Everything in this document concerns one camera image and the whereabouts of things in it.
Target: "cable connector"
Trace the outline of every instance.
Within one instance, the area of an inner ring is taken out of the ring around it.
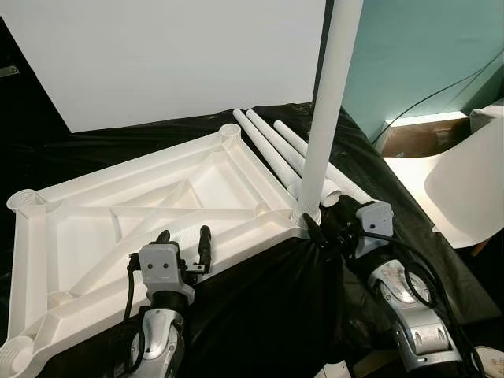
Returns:
[[[129,263],[126,268],[129,272],[134,272],[135,270],[140,270],[140,259],[138,253],[133,253],[129,255]]]
[[[313,242],[316,243],[321,249],[327,247],[329,242],[325,238],[321,226],[319,226],[308,213],[304,213],[302,215],[302,219],[304,219],[306,222],[306,227],[308,228],[308,236],[313,240]]]

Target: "white backdrop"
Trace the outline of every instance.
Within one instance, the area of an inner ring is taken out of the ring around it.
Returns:
[[[309,101],[323,0],[0,0],[72,132]]]

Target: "white plastic tube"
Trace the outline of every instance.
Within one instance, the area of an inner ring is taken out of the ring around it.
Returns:
[[[265,137],[262,136],[262,134],[255,128],[254,124],[250,122],[240,109],[234,109],[233,116],[235,116],[242,129],[245,130],[246,134],[258,148],[261,155],[266,159],[287,191],[292,195],[292,197],[297,198],[299,196],[299,188],[301,185],[301,178],[298,174],[280,156],[280,154],[276,152],[275,148],[269,144]]]
[[[318,203],[324,185],[332,140],[338,121],[355,36],[364,0],[338,0],[332,9],[328,41],[309,134],[301,192],[292,219],[300,225],[303,213],[315,221],[321,218]]]
[[[308,143],[305,142],[299,135],[293,132],[284,122],[276,120],[273,127],[282,135],[289,144],[295,148],[303,157],[306,156]],[[363,191],[354,181],[350,180],[343,172],[337,169],[329,162],[325,176],[341,189],[342,194],[349,195],[355,198],[360,203],[364,204],[373,201],[365,191]]]
[[[273,147],[275,147],[280,155],[282,155],[287,163],[289,163],[289,165],[302,177],[302,167],[305,164],[305,158],[252,109],[247,110],[246,116]],[[334,182],[327,179],[324,180],[322,196],[320,198],[322,206],[329,207],[337,203],[341,192],[341,189]]]

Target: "black plastic sheet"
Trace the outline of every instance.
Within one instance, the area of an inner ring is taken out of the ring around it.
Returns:
[[[307,140],[313,103],[259,106],[269,123],[280,119]],[[234,123],[231,111],[141,126],[82,132],[44,141],[17,140],[11,150],[16,175],[7,191],[41,189]],[[243,139],[256,152],[243,133]],[[463,324],[500,312],[447,241],[395,178],[362,131],[340,114],[331,162],[372,197],[392,204],[396,234],[421,250],[442,277]],[[13,216],[5,215],[6,248],[12,259]],[[393,347],[390,323],[338,254],[321,260],[309,241],[289,239],[197,286],[187,314],[187,352],[181,376],[313,377],[327,361],[350,360],[376,347]],[[9,279],[9,267],[2,282]],[[4,295],[8,285],[3,285]],[[105,376],[113,331],[52,358],[41,376]]]

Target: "vertical white pole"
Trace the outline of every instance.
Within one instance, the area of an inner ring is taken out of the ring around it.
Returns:
[[[308,151],[302,171],[301,193],[292,213],[293,221],[304,225],[303,213],[317,223],[322,185],[328,167],[339,108],[347,82],[364,0],[335,0],[319,82],[317,101],[309,133]]]

